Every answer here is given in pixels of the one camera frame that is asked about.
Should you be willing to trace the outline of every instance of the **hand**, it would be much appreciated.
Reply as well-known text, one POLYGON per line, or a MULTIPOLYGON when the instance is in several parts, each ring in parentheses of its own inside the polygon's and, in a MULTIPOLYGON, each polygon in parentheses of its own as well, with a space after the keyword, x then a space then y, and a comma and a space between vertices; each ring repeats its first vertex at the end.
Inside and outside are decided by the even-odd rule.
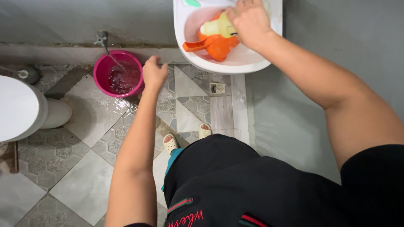
POLYGON ((146 61, 143 66, 143 81, 145 89, 160 92, 165 81, 167 80, 168 65, 164 64, 159 68, 157 63, 160 61, 160 56, 153 55, 146 61))
POLYGON ((226 9, 227 17, 236 28, 238 38, 248 48, 259 52, 273 32, 262 0, 237 1, 236 8, 226 9))

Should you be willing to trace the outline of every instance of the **tiled floor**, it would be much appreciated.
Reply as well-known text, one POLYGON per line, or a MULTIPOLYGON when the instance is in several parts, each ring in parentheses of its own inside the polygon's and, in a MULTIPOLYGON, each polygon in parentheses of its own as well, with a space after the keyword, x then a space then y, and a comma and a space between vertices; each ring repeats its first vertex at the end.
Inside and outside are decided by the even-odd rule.
MULTIPOLYGON (((39 89, 63 97, 73 117, 62 128, 39 130, 18 142, 21 173, 0 178, 0 210, 10 211, 0 214, 0 226, 102 227, 116 156, 139 100, 103 94, 88 70, 38 67, 46 76, 39 89)), ((244 76, 210 74, 191 65, 169 68, 157 104, 153 174, 158 226, 167 212, 160 190, 170 157, 162 146, 164 135, 172 133, 186 147, 198 140, 199 125, 207 123, 214 133, 249 142, 244 76), (225 92, 211 94, 210 83, 225 84, 225 92)))

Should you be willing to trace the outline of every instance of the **yellow container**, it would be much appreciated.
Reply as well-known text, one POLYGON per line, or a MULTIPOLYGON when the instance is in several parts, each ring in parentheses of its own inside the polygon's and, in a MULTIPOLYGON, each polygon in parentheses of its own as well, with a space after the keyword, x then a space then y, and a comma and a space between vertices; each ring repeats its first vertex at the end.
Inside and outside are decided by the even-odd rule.
POLYGON ((225 38, 230 38, 237 34, 236 29, 227 18, 226 12, 220 14, 219 19, 203 24, 200 28, 200 32, 206 36, 220 34, 225 38))

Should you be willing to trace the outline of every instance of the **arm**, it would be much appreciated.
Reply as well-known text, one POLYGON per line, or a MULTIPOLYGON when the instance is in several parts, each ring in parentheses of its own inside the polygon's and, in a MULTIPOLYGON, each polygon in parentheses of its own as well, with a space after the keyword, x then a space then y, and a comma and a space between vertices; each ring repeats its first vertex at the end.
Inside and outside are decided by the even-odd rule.
POLYGON ((157 97, 168 72, 152 56, 143 67, 145 90, 135 119, 119 150, 111 180, 106 227, 133 223, 157 225, 156 186, 153 178, 157 97))
POLYGON ((404 125, 388 104, 352 72, 276 34, 261 0, 226 10, 240 40, 282 70, 326 114, 338 167, 370 147, 404 144, 404 125))

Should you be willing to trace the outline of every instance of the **water faucet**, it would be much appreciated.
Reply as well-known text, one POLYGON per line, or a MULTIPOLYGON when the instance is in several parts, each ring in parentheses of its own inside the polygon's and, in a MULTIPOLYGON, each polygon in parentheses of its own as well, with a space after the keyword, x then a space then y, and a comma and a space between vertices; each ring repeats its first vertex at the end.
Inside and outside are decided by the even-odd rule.
POLYGON ((95 45, 101 44, 101 46, 104 48, 104 52, 106 55, 109 55, 108 51, 108 32, 103 31, 101 37, 96 35, 97 40, 94 42, 95 45))

